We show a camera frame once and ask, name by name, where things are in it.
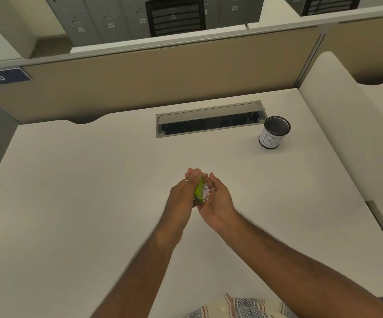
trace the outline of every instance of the hand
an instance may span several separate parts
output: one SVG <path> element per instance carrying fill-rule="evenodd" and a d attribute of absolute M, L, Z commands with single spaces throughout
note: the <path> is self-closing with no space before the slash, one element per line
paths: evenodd
<path fill-rule="evenodd" d="M 190 178 L 194 171 L 189 168 L 184 175 L 185 178 Z M 197 209 L 205 222 L 217 233 L 220 233 L 227 223 L 236 218 L 238 213 L 234 208 L 228 188 L 213 173 L 209 176 L 207 174 L 202 175 L 209 186 L 210 195 L 206 198 L 205 203 L 197 203 Z"/>
<path fill-rule="evenodd" d="M 192 213 L 194 191 L 201 175 L 203 175 L 202 171 L 198 168 L 192 170 L 187 178 L 171 189 L 162 217 L 156 226 L 162 243 L 173 242 L 176 245 L 181 240 L 183 230 Z"/>

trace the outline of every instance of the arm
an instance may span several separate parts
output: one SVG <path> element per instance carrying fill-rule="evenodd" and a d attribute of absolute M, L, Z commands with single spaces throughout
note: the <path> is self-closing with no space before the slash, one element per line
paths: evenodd
<path fill-rule="evenodd" d="M 206 182 L 211 187 L 210 200 L 198 206 L 205 222 L 298 317 L 383 317 L 380 299 L 245 219 L 212 173 Z"/>
<path fill-rule="evenodd" d="M 171 189 L 158 225 L 92 318 L 146 318 L 193 207 L 200 170 Z"/>

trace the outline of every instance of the blue sign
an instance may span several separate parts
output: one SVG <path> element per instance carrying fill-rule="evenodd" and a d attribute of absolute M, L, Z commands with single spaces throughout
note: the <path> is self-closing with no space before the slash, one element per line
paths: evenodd
<path fill-rule="evenodd" d="M 31 80 L 31 78 L 21 68 L 0 70 L 0 85 L 5 83 L 18 83 L 27 80 Z"/>

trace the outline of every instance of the green sachet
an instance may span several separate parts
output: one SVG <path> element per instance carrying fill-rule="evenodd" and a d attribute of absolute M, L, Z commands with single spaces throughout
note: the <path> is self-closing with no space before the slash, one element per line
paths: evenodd
<path fill-rule="evenodd" d="M 203 200 L 203 187 L 205 186 L 205 179 L 203 176 L 200 176 L 199 184 L 196 187 L 196 190 L 194 191 L 194 197 L 197 198 L 200 202 L 205 202 Z"/>

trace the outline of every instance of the white granule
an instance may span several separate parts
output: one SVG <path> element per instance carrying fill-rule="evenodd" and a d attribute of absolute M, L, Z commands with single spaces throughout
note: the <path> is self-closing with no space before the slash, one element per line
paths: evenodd
<path fill-rule="evenodd" d="M 207 184 L 205 184 L 205 186 L 203 187 L 203 194 L 202 194 L 202 198 L 203 198 L 204 202 L 206 201 L 206 198 L 209 195 L 210 195 L 210 193 L 209 193 L 209 186 Z"/>

